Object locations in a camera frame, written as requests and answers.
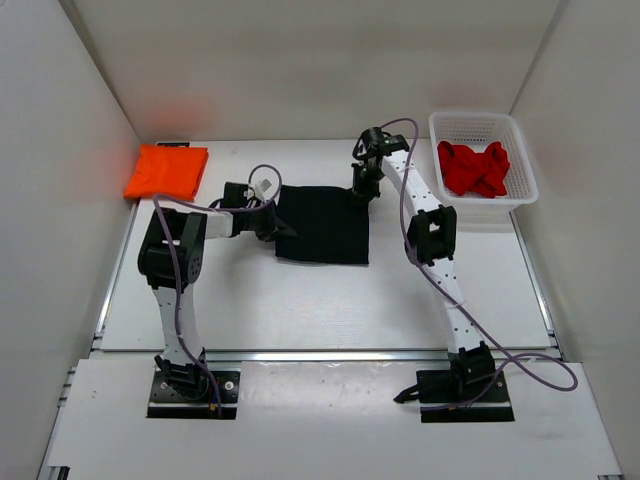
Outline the black t shirt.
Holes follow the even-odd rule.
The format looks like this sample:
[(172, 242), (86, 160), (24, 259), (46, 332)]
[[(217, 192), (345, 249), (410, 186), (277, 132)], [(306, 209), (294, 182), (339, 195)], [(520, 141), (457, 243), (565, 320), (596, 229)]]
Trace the black t shirt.
[(369, 263), (369, 212), (350, 190), (335, 186), (282, 187), (277, 216), (295, 234), (276, 240), (278, 258), (302, 263)]

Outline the orange t shirt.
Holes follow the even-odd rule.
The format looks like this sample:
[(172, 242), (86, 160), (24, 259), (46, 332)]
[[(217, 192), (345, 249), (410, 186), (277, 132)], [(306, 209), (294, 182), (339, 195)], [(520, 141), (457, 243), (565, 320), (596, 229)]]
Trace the orange t shirt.
[(141, 145), (134, 173), (123, 197), (141, 199), (164, 194), (193, 201), (208, 158), (208, 149), (203, 147)]

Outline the red t shirt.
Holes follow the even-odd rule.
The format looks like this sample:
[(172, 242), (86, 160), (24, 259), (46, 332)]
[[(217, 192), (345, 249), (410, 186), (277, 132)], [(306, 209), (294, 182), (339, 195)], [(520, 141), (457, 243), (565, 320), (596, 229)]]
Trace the red t shirt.
[(437, 153), (444, 185), (454, 194), (473, 193), (490, 199), (508, 194), (505, 179), (511, 164), (500, 142), (476, 152), (466, 145), (441, 141)]

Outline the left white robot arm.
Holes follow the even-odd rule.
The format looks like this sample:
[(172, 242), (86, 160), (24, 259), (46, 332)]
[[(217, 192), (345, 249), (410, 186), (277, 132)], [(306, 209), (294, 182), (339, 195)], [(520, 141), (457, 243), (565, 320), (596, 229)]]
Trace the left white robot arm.
[(157, 301), (164, 350), (155, 362), (164, 381), (189, 402), (221, 402), (219, 383), (206, 365), (194, 306), (194, 285), (204, 261), (205, 242), (252, 232), (263, 242), (294, 237), (292, 227), (276, 213), (268, 197), (268, 180), (228, 182), (222, 199), (206, 209), (181, 212), (159, 205), (165, 195), (153, 197), (154, 212), (138, 254), (137, 266)]

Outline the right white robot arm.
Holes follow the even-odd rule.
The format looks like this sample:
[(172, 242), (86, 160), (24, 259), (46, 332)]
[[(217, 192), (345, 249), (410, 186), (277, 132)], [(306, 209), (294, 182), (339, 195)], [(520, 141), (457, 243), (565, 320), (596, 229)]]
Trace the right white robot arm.
[(445, 391), (455, 402), (469, 401), (487, 388), (495, 375), (489, 346), (464, 307), (454, 262), (457, 213), (436, 199), (412, 161), (413, 147), (402, 135), (380, 127), (364, 130), (353, 148), (352, 199), (366, 206), (381, 195), (388, 179), (400, 198), (400, 226), (409, 262), (426, 275), (442, 295), (450, 367), (425, 387), (407, 389), (395, 401), (404, 403), (419, 392)]

